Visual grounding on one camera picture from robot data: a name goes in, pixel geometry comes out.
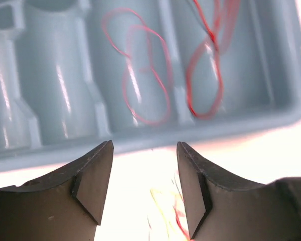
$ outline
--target pliers jaw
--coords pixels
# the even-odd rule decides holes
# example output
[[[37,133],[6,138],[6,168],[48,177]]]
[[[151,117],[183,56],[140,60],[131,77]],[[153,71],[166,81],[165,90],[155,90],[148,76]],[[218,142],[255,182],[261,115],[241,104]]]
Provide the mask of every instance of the pliers jaw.
[[[252,182],[181,142],[177,158],[191,239],[301,240],[301,178]]]
[[[112,160],[108,141],[20,187],[0,188],[0,240],[94,240]]]

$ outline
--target plastic organizer tray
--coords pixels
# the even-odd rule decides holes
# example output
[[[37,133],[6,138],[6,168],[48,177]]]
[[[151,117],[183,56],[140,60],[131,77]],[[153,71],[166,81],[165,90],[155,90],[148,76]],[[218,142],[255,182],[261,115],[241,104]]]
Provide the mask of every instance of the plastic organizer tray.
[[[213,1],[200,0],[208,20]],[[102,18],[136,11],[169,50],[173,84],[169,119],[148,125],[134,118],[122,89],[126,58],[111,46]],[[132,14],[119,14],[108,32],[127,48]],[[189,0],[0,0],[0,171],[67,162],[104,140],[115,152],[194,142],[288,125],[301,118],[301,32],[294,0],[242,0],[228,51],[218,112],[197,119],[186,103],[185,71],[205,32]],[[154,67],[169,85],[162,43],[151,37]],[[132,43],[136,69],[149,65],[145,31]],[[217,81],[206,54],[193,76],[193,102],[207,111]],[[144,119],[166,113],[162,89],[147,69],[126,86]]]

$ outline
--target red wire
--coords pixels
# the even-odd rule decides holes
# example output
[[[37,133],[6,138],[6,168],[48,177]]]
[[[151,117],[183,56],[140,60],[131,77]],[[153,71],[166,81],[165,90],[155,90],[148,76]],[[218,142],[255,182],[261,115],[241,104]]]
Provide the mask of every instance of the red wire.
[[[189,232],[183,228],[181,221],[180,221],[180,216],[185,216],[182,212],[177,211],[177,200],[175,199],[175,204],[174,204],[174,211],[175,211],[175,217],[176,217],[176,223],[178,225],[178,227],[180,228],[180,230],[182,231],[184,237],[186,238],[187,241],[191,241],[190,240],[190,236],[189,236]]]
[[[139,18],[139,20],[142,23],[142,25],[134,25],[129,29],[129,32],[128,32],[128,35],[127,35],[127,49],[128,49],[127,52],[128,53],[125,53],[125,52],[119,50],[116,47],[116,45],[112,41],[112,38],[108,34],[108,30],[107,30],[108,21],[111,18],[113,18],[116,14],[119,14],[119,13],[133,13],[134,15],[136,15]],[[129,108],[129,110],[133,114],[133,116],[136,119],[138,119],[141,122],[144,122],[148,125],[154,125],[155,126],[155,125],[159,125],[159,124],[162,124],[162,123],[166,122],[169,119],[170,115],[171,115],[171,102],[170,102],[169,94],[168,94],[163,82],[161,81],[159,75],[157,74],[157,72],[155,71],[155,68],[154,68],[152,44],[151,44],[151,40],[150,40],[150,34],[154,34],[157,37],[159,37],[159,39],[162,43],[162,47],[163,47],[164,55],[165,55],[165,59],[166,59],[166,65],[167,65],[168,81],[169,81],[170,87],[172,87],[173,86],[173,72],[172,72],[172,67],[171,67],[171,60],[170,60],[170,56],[169,56],[169,51],[168,51],[168,48],[166,46],[166,43],[165,43],[164,39],[158,33],[153,31],[152,29],[148,28],[145,21],[142,19],[142,17],[138,13],[136,13],[134,10],[129,9],[129,8],[117,8],[117,9],[114,9],[114,10],[108,12],[102,20],[102,29],[103,29],[107,39],[110,41],[111,45],[113,46],[113,48],[117,52],[119,52],[121,55],[123,55],[127,58],[127,60],[126,60],[127,68],[126,68],[126,70],[124,72],[124,75],[123,75],[122,88],[123,88],[124,100],[126,102],[127,107]],[[146,119],[142,118],[130,106],[129,101],[128,101],[128,96],[127,96],[127,91],[126,91],[126,86],[127,86],[127,81],[128,81],[128,74],[130,74],[131,76],[134,75],[133,67],[132,67],[132,57],[129,54],[129,52],[131,50],[132,36],[133,36],[133,34],[136,30],[145,30],[146,33],[147,33],[147,51],[148,51],[148,59],[149,59],[149,64],[150,64],[150,70],[152,71],[153,75],[155,76],[158,84],[160,85],[160,87],[163,90],[164,95],[165,95],[167,111],[166,111],[166,114],[164,115],[164,117],[162,119],[160,119],[159,121],[156,121],[156,122],[155,121],[149,121],[149,120],[146,120]]]
[[[230,39],[235,27],[237,12],[239,9],[240,0],[229,0],[224,4],[223,8],[220,10],[220,1],[214,0],[214,14],[213,14],[213,30],[207,24],[204,17],[202,8],[197,0],[193,0],[198,14],[203,22],[203,25],[208,33],[209,40],[212,42],[215,53],[214,53],[214,69],[216,70],[216,76],[218,81],[218,90],[210,109],[205,113],[197,113],[193,108],[193,95],[192,95],[192,77],[193,72],[197,63],[199,62],[201,56],[208,50],[208,39],[204,39],[203,42],[196,48],[195,52],[191,56],[189,65],[186,70],[186,92],[187,92],[187,105],[193,116],[197,118],[211,118],[217,111],[223,97],[223,80],[220,72],[219,55],[225,52],[230,44]],[[222,36],[222,51],[217,43],[217,34],[222,26],[225,25],[225,31]]]

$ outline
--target bright background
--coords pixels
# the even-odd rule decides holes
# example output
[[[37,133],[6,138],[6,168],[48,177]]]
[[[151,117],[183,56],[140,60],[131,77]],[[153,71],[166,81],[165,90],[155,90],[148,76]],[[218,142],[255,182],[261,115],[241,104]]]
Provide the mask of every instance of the bright background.
[[[301,0],[296,0],[301,22]],[[287,176],[301,176],[301,121],[280,128],[228,140],[192,144],[201,155],[244,178],[268,183]],[[44,175],[60,165],[0,173],[0,187],[21,185]],[[102,226],[97,227],[97,241],[168,240],[163,217],[150,189],[158,189],[159,205],[167,218],[172,215],[176,192],[172,177],[177,169],[176,148],[146,150],[114,157]],[[184,240],[183,235],[171,240]]]

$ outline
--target gray plastic surface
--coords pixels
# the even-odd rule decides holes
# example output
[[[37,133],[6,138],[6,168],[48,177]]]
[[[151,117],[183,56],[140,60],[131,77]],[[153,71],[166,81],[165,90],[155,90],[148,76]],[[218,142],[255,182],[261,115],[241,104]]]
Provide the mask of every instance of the gray plastic surface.
[[[212,19],[213,1],[199,2]],[[168,46],[172,111],[160,126],[135,119],[124,101],[126,59],[101,28],[103,16],[118,7],[135,10]],[[128,13],[108,24],[122,50],[133,24],[140,21]],[[301,118],[301,32],[294,0],[241,1],[231,45],[220,59],[223,101],[210,120],[194,118],[186,104],[185,70],[204,37],[190,0],[0,0],[0,171],[68,162],[104,140],[112,139],[115,152],[123,153]],[[156,72],[167,86],[161,42],[155,36],[151,40]],[[133,65],[145,68],[145,32],[137,31],[133,41]],[[193,76],[196,111],[208,110],[216,89],[206,54]],[[152,74],[137,73],[127,95],[145,119],[158,121],[166,112]]]

